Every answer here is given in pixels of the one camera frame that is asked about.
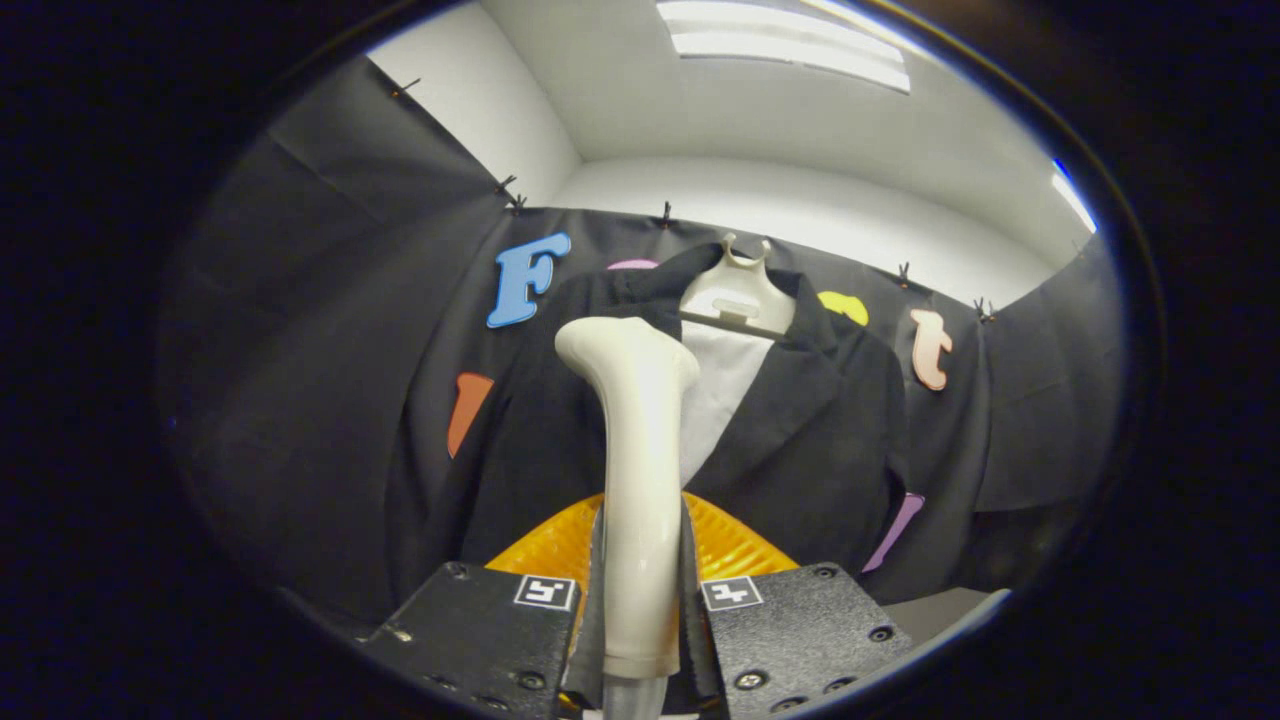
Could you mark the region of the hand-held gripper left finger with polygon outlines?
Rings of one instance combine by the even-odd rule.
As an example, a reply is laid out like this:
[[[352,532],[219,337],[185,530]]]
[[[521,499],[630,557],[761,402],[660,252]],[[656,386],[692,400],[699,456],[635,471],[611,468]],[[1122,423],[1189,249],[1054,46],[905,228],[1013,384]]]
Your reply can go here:
[[[489,562],[445,562],[364,651],[484,717],[581,717],[588,702],[563,680],[582,630],[602,503],[595,495],[570,505]]]

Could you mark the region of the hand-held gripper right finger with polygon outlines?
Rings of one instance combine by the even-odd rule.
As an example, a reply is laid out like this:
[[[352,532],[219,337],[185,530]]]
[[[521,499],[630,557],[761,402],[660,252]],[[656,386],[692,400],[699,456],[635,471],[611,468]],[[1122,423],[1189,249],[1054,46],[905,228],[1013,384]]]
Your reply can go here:
[[[763,719],[855,687],[914,648],[835,562],[801,565],[685,495],[680,708]]]

